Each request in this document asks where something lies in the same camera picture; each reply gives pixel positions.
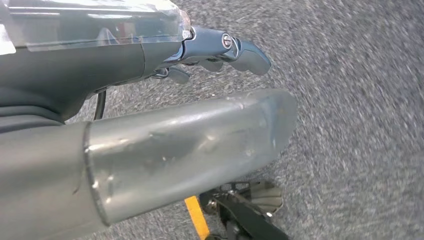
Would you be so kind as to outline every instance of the cable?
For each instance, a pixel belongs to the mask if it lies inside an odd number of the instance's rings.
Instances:
[[[103,118],[103,113],[105,112],[105,105],[106,105],[106,90],[99,92],[97,94],[97,105],[95,106],[93,120],[99,120]]]

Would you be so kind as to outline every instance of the yellow bar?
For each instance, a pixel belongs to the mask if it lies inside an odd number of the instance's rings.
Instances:
[[[205,238],[209,235],[209,228],[206,223],[205,216],[203,216],[197,197],[188,197],[184,200],[184,202],[185,205],[187,205],[188,213],[190,213],[191,221],[196,228],[200,240],[205,240]]]

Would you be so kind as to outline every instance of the metal bracket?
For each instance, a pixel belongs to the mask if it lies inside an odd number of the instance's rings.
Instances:
[[[237,188],[242,184],[247,187]],[[281,208],[283,200],[281,189],[269,182],[232,182],[202,193],[199,200],[206,213],[219,216],[228,240],[289,239],[271,223],[272,215]],[[223,238],[210,236],[210,240],[218,239]]]

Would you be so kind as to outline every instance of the lever pivot bolt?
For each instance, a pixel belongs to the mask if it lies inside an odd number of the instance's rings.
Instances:
[[[231,39],[231,36],[228,33],[224,33],[222,35],[222,45],[226,49],[230,49],[233,45],[233,40]]]

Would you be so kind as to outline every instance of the black cable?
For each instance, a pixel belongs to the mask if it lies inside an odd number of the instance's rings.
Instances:
[[[95,106],[94,120],[99,120],[103,118],[103,113],[105,112],[106,105],[106,90],[99,92],[97,94],[97,105]]]

